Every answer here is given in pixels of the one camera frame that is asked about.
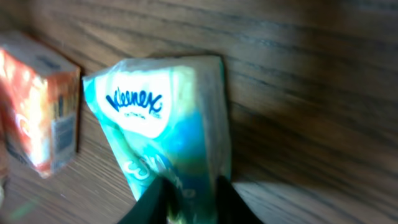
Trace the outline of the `teal tissue pack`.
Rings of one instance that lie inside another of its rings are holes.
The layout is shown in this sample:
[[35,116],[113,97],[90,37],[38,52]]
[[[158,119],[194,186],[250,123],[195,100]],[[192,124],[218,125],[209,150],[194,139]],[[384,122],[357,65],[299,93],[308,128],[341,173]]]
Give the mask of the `teal tissue pack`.
[[83,78],[134,198],[158,177],[174,185],[177,223],[216,223],[216,181],[231,175],[222,59],[130,58]]

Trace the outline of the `orange tissue pack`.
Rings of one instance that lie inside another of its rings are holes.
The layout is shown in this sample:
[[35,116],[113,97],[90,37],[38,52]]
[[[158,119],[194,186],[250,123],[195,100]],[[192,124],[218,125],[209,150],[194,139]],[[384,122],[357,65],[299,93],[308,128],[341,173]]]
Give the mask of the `orange tissue pack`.
[[46,179],[77,152],[80,67],[18,31],[1,33],[6,149]]

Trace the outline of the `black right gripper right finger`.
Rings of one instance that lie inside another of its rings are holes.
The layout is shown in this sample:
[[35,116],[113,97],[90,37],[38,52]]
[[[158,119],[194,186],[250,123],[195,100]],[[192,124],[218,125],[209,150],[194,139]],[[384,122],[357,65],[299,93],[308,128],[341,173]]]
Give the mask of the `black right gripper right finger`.
[[225,176],[216,181],[218,224],[263,224]]

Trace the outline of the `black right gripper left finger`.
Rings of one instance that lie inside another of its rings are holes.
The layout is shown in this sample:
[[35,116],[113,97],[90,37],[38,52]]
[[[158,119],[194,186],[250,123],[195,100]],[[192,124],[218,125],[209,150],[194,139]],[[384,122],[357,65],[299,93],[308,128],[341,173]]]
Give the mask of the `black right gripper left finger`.
[[168,179],[157,177],[117,224],[167,224],[168,218],[179,211],[176,187]]

